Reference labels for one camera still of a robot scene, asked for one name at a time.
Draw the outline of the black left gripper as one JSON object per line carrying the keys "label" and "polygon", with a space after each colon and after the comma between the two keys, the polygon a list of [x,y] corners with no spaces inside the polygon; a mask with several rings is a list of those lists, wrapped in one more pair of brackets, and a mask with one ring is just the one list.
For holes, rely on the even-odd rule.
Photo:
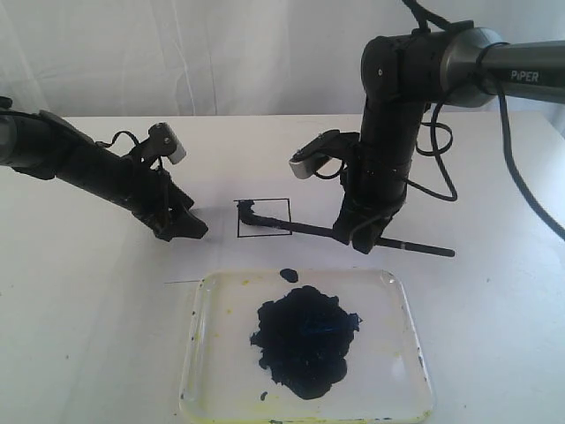
{"label": "black left gripper", "polygon": [[202,239],[207,225],[190,211],[193,199],[183,192],[158,162],[156,168],[135,166],[132,182],[118,204],[160,240]]}

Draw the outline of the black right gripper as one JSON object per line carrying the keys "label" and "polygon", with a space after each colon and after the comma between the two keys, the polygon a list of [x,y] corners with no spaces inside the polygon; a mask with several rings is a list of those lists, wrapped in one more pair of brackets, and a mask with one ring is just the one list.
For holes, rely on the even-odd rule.
{"label": "black right gripper", "polygon": [[333,231],[340,242],[369,254],[406,198],[406,184],[383,170],[350,166],[340,176],[343,201]]}

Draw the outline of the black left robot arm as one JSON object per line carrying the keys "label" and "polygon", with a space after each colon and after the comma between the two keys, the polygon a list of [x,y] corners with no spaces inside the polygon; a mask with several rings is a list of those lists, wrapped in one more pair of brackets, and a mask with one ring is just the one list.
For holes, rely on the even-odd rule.
{"label": "black left robot arm", "polygon": [[162,163],[177,164],[186,156],[171,127],[152,125],[145,140],[127,135],[133,147],[119,156],[110,151],[112,141],[95,141],[51,112],[16,111],[11,98],[1,99],[3,166],[40,180],[61,179],[126,209],[158,239],[202,239],[207,225]]}

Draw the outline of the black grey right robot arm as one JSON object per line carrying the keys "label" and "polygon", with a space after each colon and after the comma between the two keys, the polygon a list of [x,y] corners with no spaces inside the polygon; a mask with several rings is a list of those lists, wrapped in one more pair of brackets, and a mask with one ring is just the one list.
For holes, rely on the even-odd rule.
{"label": "black grey right robot arm", "polygon": [[503,157],[513,182],[540,220],[563,235],[516,167],[507,103],[511,96],[563,102],[563,42],[509,44],[474,26],[380,36],[365,46],[361,80],[362,125],[335,222],[347,244],[370,252],[403,206],[424,113],[438,116],[445,105],[477,108],[492,99],[499,103]]}

